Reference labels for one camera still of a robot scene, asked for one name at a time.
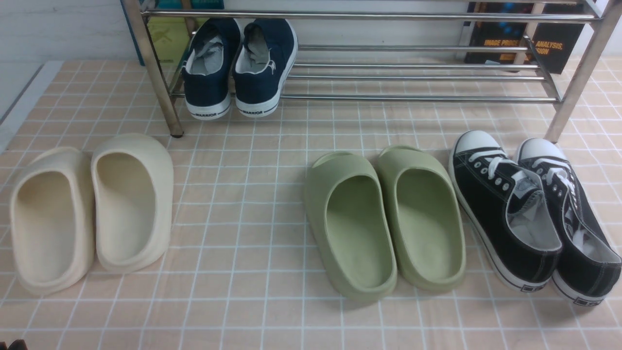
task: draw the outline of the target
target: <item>slide sandal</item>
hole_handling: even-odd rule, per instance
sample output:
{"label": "slide sandal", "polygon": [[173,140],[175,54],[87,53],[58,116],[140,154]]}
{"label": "slide sandal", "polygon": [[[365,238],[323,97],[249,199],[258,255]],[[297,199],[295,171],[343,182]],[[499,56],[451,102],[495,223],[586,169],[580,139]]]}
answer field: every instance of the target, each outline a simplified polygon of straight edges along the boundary
{"label": "slide sandal", "polygon": [[35,295],[68,288],[95,255],[89,159],[72,147],[41,154],[11,193],[11,239],[17,277]]}
{"label": "slide sandal", "polygon": [[378,174],[404,278],[430,291],[455,288],[465,274],[465,238],[445,168],[425,152],[396,145],[380,154]]}
{"label": "slide sandal", "polygon": [[97,256],[111,272],[154,263],[170,242],[173,162],[154,138],[117,136],[99,145],[91,162]]}
{"label": "slide sandal", "polygon": [[374,168],[334,152],[309,169],[304,202],[328,279],[343,296],[376,301],[393,291],[397,267]]}

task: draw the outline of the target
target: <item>white toe cap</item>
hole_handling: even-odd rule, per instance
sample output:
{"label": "white toe cap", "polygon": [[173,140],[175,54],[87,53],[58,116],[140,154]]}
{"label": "white toe cap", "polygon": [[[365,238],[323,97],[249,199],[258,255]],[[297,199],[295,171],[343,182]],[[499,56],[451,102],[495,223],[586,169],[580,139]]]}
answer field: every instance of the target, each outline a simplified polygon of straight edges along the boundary
{"label": "white toe cap", "polygon": [[532,138],[522,144],[519,160],[539,157],[557,157],[567,159],[561,149],[545,139]]}
{"label": "white toe cap", "polygon": [[501,147],[492,136],[481,130],[467,131],[458,139],[456,153],[484,147]]}

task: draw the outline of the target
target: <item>metal shoe rack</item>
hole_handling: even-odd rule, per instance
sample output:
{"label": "metal shoe rack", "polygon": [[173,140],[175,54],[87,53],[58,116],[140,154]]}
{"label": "metal shoe rack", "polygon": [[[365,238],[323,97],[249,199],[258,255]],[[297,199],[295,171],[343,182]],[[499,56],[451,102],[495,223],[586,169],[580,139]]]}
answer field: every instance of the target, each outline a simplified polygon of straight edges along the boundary
{"label": "metal shoe rack", "polygon": [[[188,34],[195,30],[196,17],[233,17],[233,18],[286,18],[286,19],[334,19],[334,20],[385,20],[385,21],[481,21],[481,22],[522,22],[527,23],[521,45],[517,47],[468,47],[468,46],[372,46],[372,45],[300,45],[299,50],[312,51],[385,51],[385,52],[496,52],[516,53],[515,64],[329,64],[304,63],[294,67],[306,69],[396,69],[396,70],[452,70],[466,69],[478,71],[493,70],[530,70],[533,76],[517,75],[351,75],[351,74],[296,74],[289,79],[305,80],[371,80],[371,81],[450,81],[450,82],[536,82],[544,87],[546,96],[541,97],[502,97],[502,96],[428,96],[428,95],[305,95],[283,94],[281,98],[293,100],[323,101],[358,101],[358,102],[457,102],[457,103],[549,103],[555,107],[555,116],[549,125],[546,138],[557,142],[562,130],[570,118],[583,89],[585,88],[596,63],[600,59],[620,15],[622,0],[610,0],[603,11],[600,11],[592,0],[489,0],[489,2],[527,2],[533,3],[531,14],[496,14],[496,13],[419,13],[419,12],[310,12],[310,11],[228,11],[228,10],[194,10],[190,0],[182,0],[181,10],[157,9],[157,0],[123,0],[130,26],[134,32],[138,48],[141,52],[147,73],[151,78],[157,99],[162,107],[164,118],[169,126],[170,134],[179,138],[183,136],[182,125],[175,111],[175,100],[183,97],[180,88],[181,62],[173,75],[172,82],[167,84],[155,52],[151,33],[147,27],[151,17],[183,17]],[[583,4],[582,14],[543,14],[546,3]],[[541,64],[534,44],[531,41],[538,23],[572,23],[589,24],[594,33],[580,60],[564,94],[557,89],[551,74]],[[533,62],[523,64],[526,54],[531,54]]]}

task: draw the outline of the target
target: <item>black sneaker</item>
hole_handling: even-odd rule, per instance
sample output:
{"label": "black sneaker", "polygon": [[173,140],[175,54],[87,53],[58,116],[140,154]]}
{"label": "black sneaker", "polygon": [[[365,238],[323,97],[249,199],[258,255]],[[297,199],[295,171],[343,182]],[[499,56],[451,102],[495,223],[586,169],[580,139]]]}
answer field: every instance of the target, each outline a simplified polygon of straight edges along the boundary
{"label": "black sneaker", "polygon": [[231,106],[229,76],[241,42],[235,19],[211,18],[192,38],[183,63],[183,90],[190,114],[199,120],[214,120]]}
{"label": "black sneaker", "polygon": [[298,52],[286,19],[256,19],[244,28],[244,45],[233,70],[240,113],[258,118],[274,112]]}
{"label": "black sneaker", "polygon": [[449,162],[456,195],[499,278],[517,291],[540,290],[562,252],[542,183],[484,131],[463,134]]}
{"label": "black sneaker", "polygon": [[564,242],[553,273],[555,286],[577,305],[600,304],[618,281],[622,260],[609,246],[570,162],[539,138],[523,142],[516,160],[541,176],[550,216]]}

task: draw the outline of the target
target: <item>cream slide sandal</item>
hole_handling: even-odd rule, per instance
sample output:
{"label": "cream slide sandal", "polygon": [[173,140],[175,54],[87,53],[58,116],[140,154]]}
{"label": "cream slide sandal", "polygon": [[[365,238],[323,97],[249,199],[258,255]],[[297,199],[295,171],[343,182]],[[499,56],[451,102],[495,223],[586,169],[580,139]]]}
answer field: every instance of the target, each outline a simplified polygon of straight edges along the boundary
{"label": "cream slide sandal", "polygon": [[111,272],[155,262],[170,241],[173,161],[154,138],[125,134],[104,141],[91,162],[97,256]]}
{"label": "cream slide sandal", "polygon": [[11,194],[11,238],[17,277],[35,295],[82,278],[95,255],[89,159],[72,147],[35,158]]}

